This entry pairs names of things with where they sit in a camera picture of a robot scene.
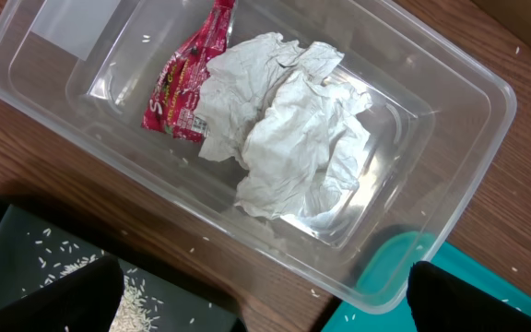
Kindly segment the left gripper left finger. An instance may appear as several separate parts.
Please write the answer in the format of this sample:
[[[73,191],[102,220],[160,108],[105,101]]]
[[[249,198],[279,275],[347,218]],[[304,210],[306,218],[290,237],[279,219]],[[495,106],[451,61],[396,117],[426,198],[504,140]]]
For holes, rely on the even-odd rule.
[[[0,331],[100,331],[111,328],[124,272],[104,256],[0,309]]]

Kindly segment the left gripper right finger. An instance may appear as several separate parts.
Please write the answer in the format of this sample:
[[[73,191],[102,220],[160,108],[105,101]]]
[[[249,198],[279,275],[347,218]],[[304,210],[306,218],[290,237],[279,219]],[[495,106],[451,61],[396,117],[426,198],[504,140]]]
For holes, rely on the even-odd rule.
[[[407,303],[418,332],[531,332],[531,316],[426,261],[410,269]]]

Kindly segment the white napkin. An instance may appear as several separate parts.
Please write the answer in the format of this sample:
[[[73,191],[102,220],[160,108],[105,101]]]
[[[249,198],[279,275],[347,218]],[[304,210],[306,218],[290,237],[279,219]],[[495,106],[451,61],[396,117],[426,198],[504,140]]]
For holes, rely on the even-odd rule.
[[[248,172],[236,204],[252,217],[324,223],[359,187],[370,137],[357,116],[371,96],[324,80],[343,60],[315,41],[269,32],[207,64],[195,115],[207,124],[200,157],[234,158]]]

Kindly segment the red snack wrapper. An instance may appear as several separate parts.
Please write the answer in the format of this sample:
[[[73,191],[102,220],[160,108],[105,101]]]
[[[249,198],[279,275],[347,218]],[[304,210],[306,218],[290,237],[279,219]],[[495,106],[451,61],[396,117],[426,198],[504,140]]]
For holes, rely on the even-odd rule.
[[[236,6],[236,0],[216,0],[201,28],[171,56],[152,90],[143,128],[195,143],[205,138],[207,124],[195,108],[210,77],[207,63],[228,48]]]

